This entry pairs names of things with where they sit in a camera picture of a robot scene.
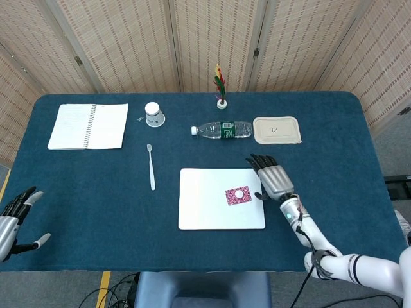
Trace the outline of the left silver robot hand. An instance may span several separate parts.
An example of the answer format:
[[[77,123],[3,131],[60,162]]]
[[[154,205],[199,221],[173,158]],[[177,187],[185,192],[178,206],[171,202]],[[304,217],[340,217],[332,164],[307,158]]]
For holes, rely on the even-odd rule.
[[[44,192],[30,187],[6,204],[1,211],[1,262],[7,261],[11,255],[37,250],[51,237],[45,233],[38,240],[28,244],[17,244],[17,235],[33,204],[42,198]]]

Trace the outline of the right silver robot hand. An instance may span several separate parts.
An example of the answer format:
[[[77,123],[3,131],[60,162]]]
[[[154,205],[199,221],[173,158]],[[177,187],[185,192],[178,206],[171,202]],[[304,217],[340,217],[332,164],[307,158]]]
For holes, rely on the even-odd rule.
[[[294,186],[286,171],[270,155],[251,154],[245,159],[259,177],[264,188],[263,193],[255,192],[254,196],[265,201],[268,199],[284,202],[294,194]]]

